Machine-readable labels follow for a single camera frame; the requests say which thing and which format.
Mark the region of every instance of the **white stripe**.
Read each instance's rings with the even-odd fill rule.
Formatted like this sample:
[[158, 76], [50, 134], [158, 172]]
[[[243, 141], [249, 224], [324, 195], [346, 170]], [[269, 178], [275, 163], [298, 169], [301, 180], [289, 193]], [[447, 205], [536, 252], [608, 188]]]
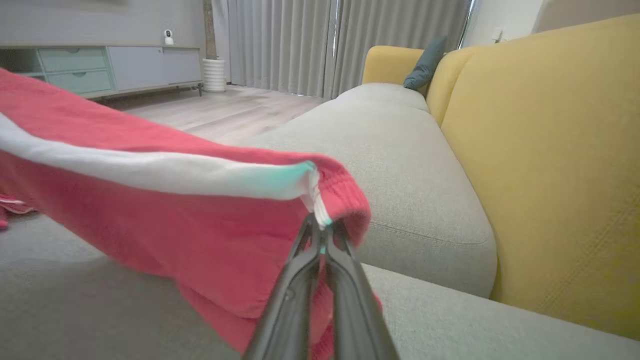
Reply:
[[4, 200], [4, 199], [0, 199], [0, 204], [18, 204], [18, 205], [24, 205], [24, 201], [20, 201], [20, 200]]
[[331, 223], [312, 161], [243, 163], [178, 152], [129, 152], [78, 147], [37, 138], [0, 113], [0, 150], [19, 158], [134, 188], [184, 195], [255, 199], [301, 198], [322, 227]]

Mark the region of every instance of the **yellow sofa backrest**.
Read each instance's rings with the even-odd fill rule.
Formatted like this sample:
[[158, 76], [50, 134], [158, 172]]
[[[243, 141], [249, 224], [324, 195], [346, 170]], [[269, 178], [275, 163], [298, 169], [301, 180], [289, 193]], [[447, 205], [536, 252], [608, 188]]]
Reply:
[[427, 99], [460, 68], [442, 131], [493, 226], [492, 299], [640, 340], [640, 14], [447, 57]]

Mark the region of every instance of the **cabinet door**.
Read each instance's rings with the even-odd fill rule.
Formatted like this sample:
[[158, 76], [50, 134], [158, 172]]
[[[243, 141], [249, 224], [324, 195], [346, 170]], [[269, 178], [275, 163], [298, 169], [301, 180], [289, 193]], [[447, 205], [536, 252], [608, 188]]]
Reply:
[[164, 49], [164, 73], [169, 84], [200, 81], [198, 49]]
[[162, 47], [109, 46], [118, 90], [167, 85]]

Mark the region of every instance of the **sofa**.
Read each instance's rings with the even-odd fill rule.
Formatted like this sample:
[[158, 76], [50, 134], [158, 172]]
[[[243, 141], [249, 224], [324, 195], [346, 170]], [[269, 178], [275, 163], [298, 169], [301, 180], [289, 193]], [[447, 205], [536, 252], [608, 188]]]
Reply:
[[[640, 357], [640, 15], [447, 54], [373, 47], [362, 85], [242, 144], [365, 192], [358, 258], [401, 359]], [[173, 284], [43, 215], [0, 234], [0, 358], [239, 359]]]

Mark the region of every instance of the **gray sofa cushion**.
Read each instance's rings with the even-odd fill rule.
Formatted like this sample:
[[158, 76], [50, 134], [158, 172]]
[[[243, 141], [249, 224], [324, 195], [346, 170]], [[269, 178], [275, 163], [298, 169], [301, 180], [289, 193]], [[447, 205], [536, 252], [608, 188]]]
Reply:
[[[401, 359], [637, 359], [640, 343], [365, 265]], [[45, 216], [0, 233], [0, 359], [237, 360], [173, 282]]]
[[401, 359], [638, 359], [640, 342], [364, 265]]
[[43, 215], [0, 233], [0, 359], [239, 359], [172, 281], [128, 270]]
[[407, 106], [430, 112], [427, 100], [422, 94], [398, 84], [366, 83], [343, 92], [338, 96], [338, 99], [340, 101], [384, 102], [385, 104]]
[[243, 145], [320, 152], [342, 162], [373, 215], [360, 261], [489, 296], [497, 266], [493, 231], [430, 114], [338, 97]]

